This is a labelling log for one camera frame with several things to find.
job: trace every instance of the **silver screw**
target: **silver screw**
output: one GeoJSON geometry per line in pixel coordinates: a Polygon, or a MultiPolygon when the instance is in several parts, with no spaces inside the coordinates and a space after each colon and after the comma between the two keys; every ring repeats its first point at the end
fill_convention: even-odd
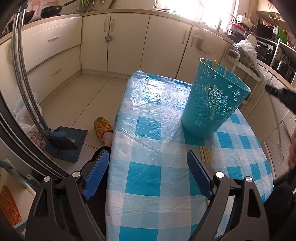
{"type": "Polygon", "coordinates": [[[45,177],[44,179],[43,179],[45,182],[49,182],[50,181],[50,177],[45,177]]]}
{"type": "Polygon", "coordinates": [[[253,181],[253,179],[252,179],[251,177],[246,177],[246,181],[247,181],[248,183],[251,183],[251,182],[253,181]]]}
{"type": "Polygon", "coordinates": [[[222,177],[224,177],[224,173],[223,172],[217,172],[216,176],[219,177],[219,178],[222,178],[222,177]]]}
{"type": "Polygon", "coordinates": [[[73,172],[72,173],[72,177],[79,177],[80,176],[80,172],[73,172]]]}

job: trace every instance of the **checkered tablecloth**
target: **checkered tablecloth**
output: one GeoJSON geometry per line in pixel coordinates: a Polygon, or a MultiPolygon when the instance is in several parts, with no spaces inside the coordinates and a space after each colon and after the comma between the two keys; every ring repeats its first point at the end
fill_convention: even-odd
{"type": "MultiPolygon", "coordinates": [[[[272,189],[269,163],[237,109],[210,139],[183,129],[180,117],[191,85],[142,72],[127,83],[118,111],[106,197],[108,241],[188,240],[206,210],[186,154],[211,150],[216,171],[251,176],[265,201],[272,189]]],[[[231,199],[222,218],[223,233],[231,199]]]]}

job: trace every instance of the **yellow slipper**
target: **yellow slipper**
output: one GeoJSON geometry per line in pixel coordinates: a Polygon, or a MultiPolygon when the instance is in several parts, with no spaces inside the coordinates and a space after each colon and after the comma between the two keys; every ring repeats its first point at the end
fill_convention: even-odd
{"type": "Polygon", "coordinates": [[[94,130],[96,132],[97,137],[103,141],[103,135],[110,131],[113,132],[113,127],[110,125],[110,123],[103,117],[99,117],[95,119],[94,121],[94,130]]]}

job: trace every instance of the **black pants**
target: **black pants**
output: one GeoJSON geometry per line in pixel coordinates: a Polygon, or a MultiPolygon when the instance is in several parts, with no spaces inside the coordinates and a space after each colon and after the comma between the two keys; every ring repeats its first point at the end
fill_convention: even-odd
{"type": "MultiPolygon", "coordinates": [[[[106,150],[110,156],[111,147],[104,146],[95,152],[95,154],[89,160],[89,162],[95,161],[102,150],[106,150]]],[[[107,167],[107,169],[102,177],[102,180],[98,186],[98,189],[96,190],[95,195],[90,197],[89,200],[87,201],[87,205],[88,205],[96,223],[98,224],[100,230],[102,231],[102,233],[105,237],[106,237],[105,204],[106,204],[108,171],[109,171],[109,166],[107,167]]]]}

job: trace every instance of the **teal plastic basket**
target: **teal plastic basket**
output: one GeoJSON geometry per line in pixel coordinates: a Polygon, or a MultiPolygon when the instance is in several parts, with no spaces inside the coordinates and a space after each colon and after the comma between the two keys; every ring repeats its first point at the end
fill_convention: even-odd
{"type": "Polygon", "coordinates": [[[188,101],[181,117],[182,124],[192,135],[209,138],[233,114],[250,88],[236,75],[217,64],[217,71],[212,62],[200,64],[194,79],[188,101]]]}

